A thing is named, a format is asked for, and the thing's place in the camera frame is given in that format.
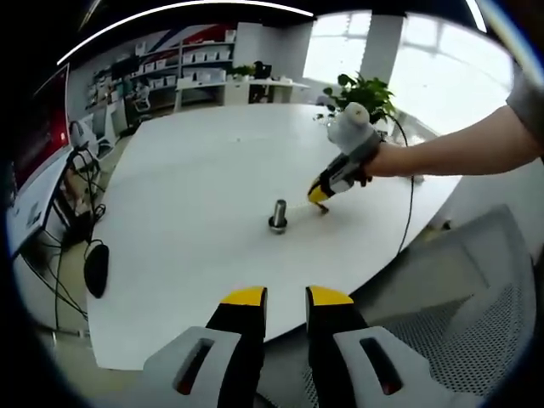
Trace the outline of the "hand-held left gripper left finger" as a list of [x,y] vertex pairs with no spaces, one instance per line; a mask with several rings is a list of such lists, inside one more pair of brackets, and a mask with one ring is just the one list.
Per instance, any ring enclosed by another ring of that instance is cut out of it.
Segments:
[[153,354],[142,378],[143,407],[252,407],[264,363],[267,289],[252,286],[220,301]]

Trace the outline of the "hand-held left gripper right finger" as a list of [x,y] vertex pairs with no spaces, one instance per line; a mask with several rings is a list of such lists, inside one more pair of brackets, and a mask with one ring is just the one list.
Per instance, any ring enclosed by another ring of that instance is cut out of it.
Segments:
[[388,330],[369,327],[354,300],[306,288],[309,366],[320,407],[454,407],[428,360]]

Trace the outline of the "person's right hand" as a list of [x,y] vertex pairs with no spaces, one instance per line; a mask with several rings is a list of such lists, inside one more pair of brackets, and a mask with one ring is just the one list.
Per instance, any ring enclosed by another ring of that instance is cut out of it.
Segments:
[[374,177],[412,178],[410,149],[382,142],[371,158],[360,166],[356,179],[364,187]]

